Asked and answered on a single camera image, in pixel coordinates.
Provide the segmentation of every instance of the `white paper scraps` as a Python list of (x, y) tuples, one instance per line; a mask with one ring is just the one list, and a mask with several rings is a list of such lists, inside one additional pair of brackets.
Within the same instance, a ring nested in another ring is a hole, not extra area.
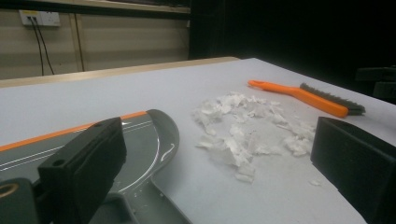
[(243, 164), (238, 168), (235, 177), (238, 180), (252, 183), (254, 180), (254, 173), (255, 169), (250, 164)]
[(321, 183), (320, 183), (320, 181), (318, 181), (318, 180), (311, 180), (311, 181), (309, 181), (309, 183), (310, 183), (312, 186), (315, 186), (315, 187), (320, 187), (320, 186), (321, 186)]
[(309, 155), (315, 137), (313, 125), (284, 111), (279, 102), (234, 91), (202, 102), (192, 116), (206, 132), (197, 146), (215, 161), (234, 166), (235, 177), (249, 183), (254, 157)]

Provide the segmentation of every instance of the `table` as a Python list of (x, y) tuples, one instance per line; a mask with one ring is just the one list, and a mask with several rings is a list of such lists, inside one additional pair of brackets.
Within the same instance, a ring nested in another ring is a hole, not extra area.
[[(359, 102), (365, 105), (366, 114), (345, 121), (396, 146), (395, 105), (257, 59), (235, 58), (0, 81), (0, 146), (160, 109), (176, 122), (180, 146), (156, 181), (193, 223), (365, 223), (307, 156), (255, 158), (255, 180), (248, 184), (237, 181), (232, 168), (213, 162), (205, 150), (195, 146), (203, 129), (191, 112), (202, 101), (230, 91), (280, 102), (285, 110), (312, 123), (319, 116), (330, 117), (289, 96), (251, 89), (249, 79), (290, 86), (306, 82)], [(321, 185), (313, 186), (311, 180), (319, 180)]]

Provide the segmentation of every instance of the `orange strip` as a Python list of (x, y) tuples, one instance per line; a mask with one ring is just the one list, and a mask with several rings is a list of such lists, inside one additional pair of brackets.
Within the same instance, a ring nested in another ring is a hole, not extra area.
[[(121, 116), (121, 119), (130, 119), (130, 118), (133, 118), (133, 117), (138, 117), (138, 116), (142, 116), (142, 115), (146, 115), (146, 114), (147, 114), (146, 111), (140, 111), (140, 112), (136, 112), (136, 113), (133, 113), (133, 114)], [(11, 144), (8, 144), (8, 145), (0, 147), (0, 152), (12, 149), (14, 147), (22, 147), (22, 146), (25, 146), (25, 145), (28, 145), (28, 144), (32, 144), (32, 143), (35, 143), (35, 142), (43, 141), (43, 140), (46, 140), (46, 139), (49, 139), (49, 138), (52, 138), (52, 137), (56, 137), (56, 136), (59, 136), (59, 135), (63, 135), (63, 134), (67, 134), (67, 133), (73, 133), (73, 132), (76, 132), (76, 131), (87, 129), (87, 128), (91, 127), (93, 124), (95, 124), (95, 123), (84, 124), (84, 125), (81, 125), (81, 126), (78, 126), (78, 127), (75, 127), (75, 128), (65, 129), (65, 130), (62, 130), (62, 131), (59, 131), (59, 132), (48, 133), (48, 134), (44, 134), (44, 135), (41, 135), (41, 136), (38, 136), (38, 137), (22, 140), (20, 142), (11, 143)]]

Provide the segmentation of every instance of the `electrical outlet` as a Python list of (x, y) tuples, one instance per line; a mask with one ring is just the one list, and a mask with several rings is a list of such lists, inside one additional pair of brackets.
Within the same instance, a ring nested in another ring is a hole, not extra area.
[(32, 25), (32, 22), (29, 20), (29, 18), (31, 18), (32, 20), (36, 19), (39, 25), (43, 24), (43, 21), (41, 20), (41, 14), (39, 11), (20, 10), (20, 15), (23, 25)]
[(41, 20), (43, 21), (43, 25), (45, 26), (60, 26), (61, 21), (59, 20), (58, 12), (40, 12)]
[(61, 25), (58, 12), (20, 10), (20, 15), (23, 25), (32, 25), (29, 18), (35, 19), (37, 24), (42, 26)]

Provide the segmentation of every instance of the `power cord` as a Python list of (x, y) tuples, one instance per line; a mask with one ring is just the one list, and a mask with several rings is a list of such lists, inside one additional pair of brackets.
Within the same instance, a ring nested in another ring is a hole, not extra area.
[(53, 73), (52, 66), (50, 65), (50, 57), (49, 57), (49, 53), (47, 52), (46, 42), (44, 41), (43, 35), (41, 34), (40, 26), (38, 25), (37, 18), (36, 18), (36, 17), (33, 17), (33, 20), (35, 21), (35, 24), (37, 25), (37, 30), (38, 30), (38, 33), (40, 34), (41, 41), (43, 41), (44, 50), (46, 51), (46, 57), (47, 57), (47, 62), (49, 63), (50, 71), (52, 72), (53, 75), (55, 75), (55, 74)]
[[(35, 30), (35, 24), (33, 23), (33, 20), (31, 17), (27, 17), (27, 19), (32, 23), (33, 29)], [(44, 76), (44, 63), (43, 63), (43, 55), (41, 54), (41, 45), (40, 45), (40, 40), (38, 39), (38, 34), (37, 31), (35, 30), (35, 38), (37, 39), (37, 44), (38, 44), (38, 51), (40, 52), (40, 61), (41, 61), (41, 76)]]

